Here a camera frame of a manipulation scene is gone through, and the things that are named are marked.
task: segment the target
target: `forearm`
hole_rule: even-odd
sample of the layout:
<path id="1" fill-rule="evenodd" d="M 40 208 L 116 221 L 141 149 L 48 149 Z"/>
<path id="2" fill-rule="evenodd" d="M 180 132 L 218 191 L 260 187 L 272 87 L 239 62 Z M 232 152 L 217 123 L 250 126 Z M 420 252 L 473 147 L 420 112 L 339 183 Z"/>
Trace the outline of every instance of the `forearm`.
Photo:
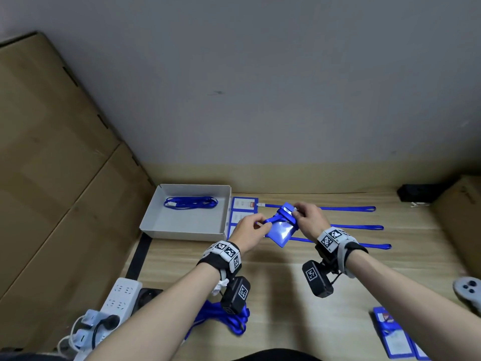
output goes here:
<path id="1" fill-rule="evenodd" d="M 433 360 L 481 359 L 478 317 L 363 251 L 346 266 Z"/>
<path id="2" fill-rule="evenodd" d="M 219 279 L 219 270 L 199 264 L 108 336 L 88 361 L 171 359 Z"/>

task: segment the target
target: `person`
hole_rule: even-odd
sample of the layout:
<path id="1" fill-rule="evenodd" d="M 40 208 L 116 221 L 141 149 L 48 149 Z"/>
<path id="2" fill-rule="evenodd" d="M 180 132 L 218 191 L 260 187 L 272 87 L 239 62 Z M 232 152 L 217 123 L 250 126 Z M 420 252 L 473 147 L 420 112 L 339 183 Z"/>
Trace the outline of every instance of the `person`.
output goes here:
<path id="1" fill-rule="evenodd" d="M 294 206 L 297 211 L 293 215 L 308 239 L 315 242 L 330 228 L 324 213 L 315 205 L 297 203 Z M 229 241 L 236 244 L 241 256 L 255 248 L 268 233 L 271 223 L 259 224 L 265 220 L 262 214 L 253 214 L 239 222 Z M 481 359 L 481 319 L 383 265 L 363 250 L 348 252 L 343 261 L 345 269 L 388 310 L 432 360 Z M 219 270 L 208 263 L 199 263 L 102 341 L 87 361 L 171 359 L 219 280 Z M 265 350 L 241 358 L 243 361 L 264 359 L 317 360 L 288 349 Z"/>

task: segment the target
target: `white plastic box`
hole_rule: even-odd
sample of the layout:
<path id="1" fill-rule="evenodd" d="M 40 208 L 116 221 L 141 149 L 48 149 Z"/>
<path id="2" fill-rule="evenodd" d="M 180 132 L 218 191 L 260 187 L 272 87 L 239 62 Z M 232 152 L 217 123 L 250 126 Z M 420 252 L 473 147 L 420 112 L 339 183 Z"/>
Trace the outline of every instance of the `white plastic box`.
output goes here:
<path id="1" fill-rule="evenodd" d="M 173 210 L 164 206 L 172 196 L 213 196 L 212 209 Z M 161 184 L 142 219 L 140 229 L 152 238 L 217 242 L 227 238 L 232 189 L 228 185 Z"/>

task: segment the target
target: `cardboard box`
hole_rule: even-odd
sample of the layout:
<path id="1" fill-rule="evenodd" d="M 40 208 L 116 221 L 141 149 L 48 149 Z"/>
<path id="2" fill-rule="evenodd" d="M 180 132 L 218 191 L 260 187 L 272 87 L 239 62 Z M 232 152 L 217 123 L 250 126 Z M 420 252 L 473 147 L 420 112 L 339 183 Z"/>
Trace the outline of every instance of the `cardboard box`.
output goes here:
<path id="1" fill-rule="evenodd" d="M 172 196 L 213 196 L 212 209 L 172 210 L 164 201 Z M 217 242 L 227 238 L 232 190 L 228 185 L 162 184 L 142 219 L 141 230 L 152 238 Z"/>
<path id="2" fill-rule="evenodd" d="M 432 208 L 469 273 L 481 278 L 481 176 L 462 176 Z"/>
<path id="3" fill-rule="evenodd" d="M 52 351 L 78 316 L 100 309 L 153 191 L 120 145 L 0 299 L 0 348 Z"/>
<path id="4" fill-rule="evenodd" d="M 0 47 L 0 298 L 119 141 L 42 34 Z"/>

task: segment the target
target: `wall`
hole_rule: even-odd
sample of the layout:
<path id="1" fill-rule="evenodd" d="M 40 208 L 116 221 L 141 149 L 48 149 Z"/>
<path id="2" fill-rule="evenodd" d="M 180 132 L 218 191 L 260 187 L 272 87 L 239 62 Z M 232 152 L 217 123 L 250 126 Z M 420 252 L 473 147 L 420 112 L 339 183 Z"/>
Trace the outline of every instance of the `wall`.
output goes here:
<path id="1" fill-rule="evenodd" d="M 44 32 L 158 182 L 348 192 L 479 170 L 480 7 L 0 0 L 0 37 Z"/>

